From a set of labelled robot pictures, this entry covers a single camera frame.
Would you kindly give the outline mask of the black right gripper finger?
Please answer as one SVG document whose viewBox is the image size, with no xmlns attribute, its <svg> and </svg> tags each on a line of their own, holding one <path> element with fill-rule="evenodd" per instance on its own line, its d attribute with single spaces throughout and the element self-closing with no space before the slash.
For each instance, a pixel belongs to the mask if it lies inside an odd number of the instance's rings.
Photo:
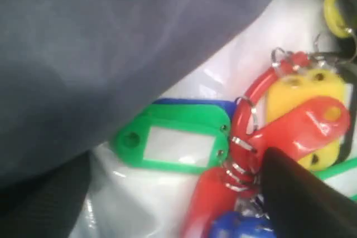
<svg viewBox="0 0 357 238">
<path fill-rule="evenodd" d="M 356 202 L 281 150 L 266 150 L 260 185 L 277 237 L 356 237 Z"/>
</svg>

